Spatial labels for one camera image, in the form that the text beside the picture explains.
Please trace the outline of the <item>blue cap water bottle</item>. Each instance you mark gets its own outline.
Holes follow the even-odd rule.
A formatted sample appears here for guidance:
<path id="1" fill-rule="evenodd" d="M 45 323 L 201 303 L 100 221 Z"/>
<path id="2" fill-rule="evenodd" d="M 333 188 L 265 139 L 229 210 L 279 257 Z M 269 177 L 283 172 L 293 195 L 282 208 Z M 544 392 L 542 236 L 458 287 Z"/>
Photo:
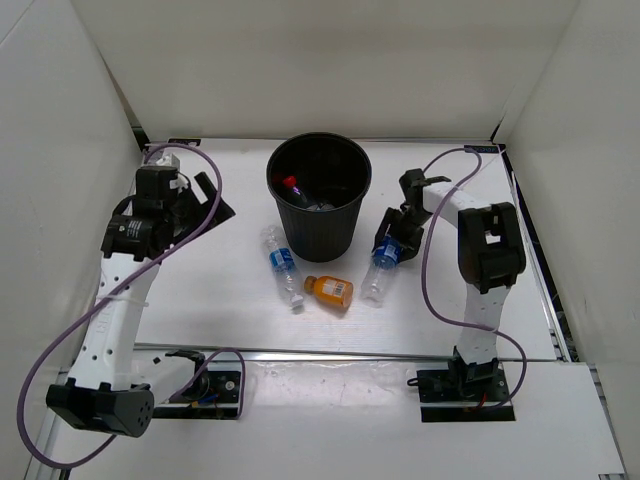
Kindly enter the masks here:
<path id="1" fill-rule="evenodd" d="M 388 292 L 403 249 L 391 236 L 385 235 L 374 248 L 369 269 L 361 285 L 361 298 L 380 306 Z"/>

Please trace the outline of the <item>red cap water bottle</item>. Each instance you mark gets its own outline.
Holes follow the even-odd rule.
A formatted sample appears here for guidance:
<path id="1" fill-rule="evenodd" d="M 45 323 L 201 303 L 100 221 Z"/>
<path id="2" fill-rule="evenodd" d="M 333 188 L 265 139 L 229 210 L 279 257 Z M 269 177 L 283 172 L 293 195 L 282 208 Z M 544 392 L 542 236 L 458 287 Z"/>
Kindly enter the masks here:
<path id="1" fill-rule="evenodd" d="M 309 206 L 309 199 L 303 189 L 298 186 L 295 176 L 290 175 L 282 180 L 282 185 L 286 191 L 286 199 L 292 205 L 306 209 Z"/>

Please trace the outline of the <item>small black cap water bottle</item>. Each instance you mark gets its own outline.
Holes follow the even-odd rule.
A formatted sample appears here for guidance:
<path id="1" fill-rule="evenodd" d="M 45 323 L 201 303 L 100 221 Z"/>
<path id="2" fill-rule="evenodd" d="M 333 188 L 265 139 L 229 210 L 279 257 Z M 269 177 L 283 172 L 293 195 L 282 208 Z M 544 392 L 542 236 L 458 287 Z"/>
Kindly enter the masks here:
<path id="1" fill-rule="evenodd" d="M 308 197 L 304 209 L 307 211 L 333 211 L 335 206 L 326 199 Z"/>

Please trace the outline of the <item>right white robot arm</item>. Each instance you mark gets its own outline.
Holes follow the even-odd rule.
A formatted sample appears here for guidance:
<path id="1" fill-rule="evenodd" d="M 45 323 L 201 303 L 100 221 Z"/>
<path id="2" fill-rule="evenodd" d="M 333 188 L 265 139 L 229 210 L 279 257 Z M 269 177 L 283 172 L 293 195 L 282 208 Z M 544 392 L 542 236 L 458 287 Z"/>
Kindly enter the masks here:
<path id="1" fill-rule="evenodd" d="M 448 362 L 449 387 L 460 399 L 484 394 L 497 379 L 497 331 L 511 287 L 524 271 L 526 256 L 516 208 L 488 203 L 458 190 L 446 177 L 420 169 L 399 179 L 405 201 L 386 210 L 376 232 L 371 265 L 361 287 L 364 298 L 381 303 L 399 263 L 419 253 L 423 225 L 435 214 L 457 230 L 458 268 L 466 283 L 461 335 Z"/>

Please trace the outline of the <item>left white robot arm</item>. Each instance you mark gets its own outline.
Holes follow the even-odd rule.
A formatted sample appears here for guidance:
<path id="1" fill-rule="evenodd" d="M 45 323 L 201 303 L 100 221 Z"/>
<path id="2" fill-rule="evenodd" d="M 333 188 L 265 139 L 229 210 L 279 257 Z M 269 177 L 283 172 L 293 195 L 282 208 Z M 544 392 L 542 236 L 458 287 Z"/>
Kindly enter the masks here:
<path id="1" fill-rule="evenodd" d="M 113 212 L 102 242 L 104 306 L 92 316 L 80 352 L 62 385 L 52 385 L 46 404 L 70 426 L 137 438 L 156 406 L 177 397 L 206 396 L 210 377 L 204 354 L 174 350 L 132 369 L 134 344 L 146 297 L 159 272 L 158 258 L 198 227 L 210 230 L 234 216 L 217 201 L 211 179 L 198 173 L 200 202 L 192 182 L 176 167 L 148 166 L 135 175 L 135 192 Z"/>

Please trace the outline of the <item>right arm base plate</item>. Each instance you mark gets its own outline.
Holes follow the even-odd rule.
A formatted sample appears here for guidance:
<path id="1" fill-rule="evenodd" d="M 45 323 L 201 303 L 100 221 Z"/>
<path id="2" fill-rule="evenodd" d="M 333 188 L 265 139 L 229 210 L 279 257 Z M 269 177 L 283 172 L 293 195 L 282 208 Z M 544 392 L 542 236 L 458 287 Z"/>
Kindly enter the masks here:
<path id="1" fill-rule="evenodd" d="M 516 420 L 504 371 L 499 368 L 491 380 L 483 380 L 461 393 L 448 369 L 417 370 L 406 381 L 416 388 L 423 423 L 513 422 Z"/>

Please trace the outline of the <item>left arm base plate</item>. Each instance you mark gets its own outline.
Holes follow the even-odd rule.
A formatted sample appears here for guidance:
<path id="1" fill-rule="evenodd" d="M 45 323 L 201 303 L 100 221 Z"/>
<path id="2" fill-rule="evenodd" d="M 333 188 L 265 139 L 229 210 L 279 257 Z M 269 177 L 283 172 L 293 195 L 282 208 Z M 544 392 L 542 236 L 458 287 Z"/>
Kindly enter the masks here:
<path id="1" fill-rule="evenodd" d="M 153 419 L 239 420 L 244 402 L 244 369 L 239 360 L 213 361 L 193 386 L 154 408 Z"/>

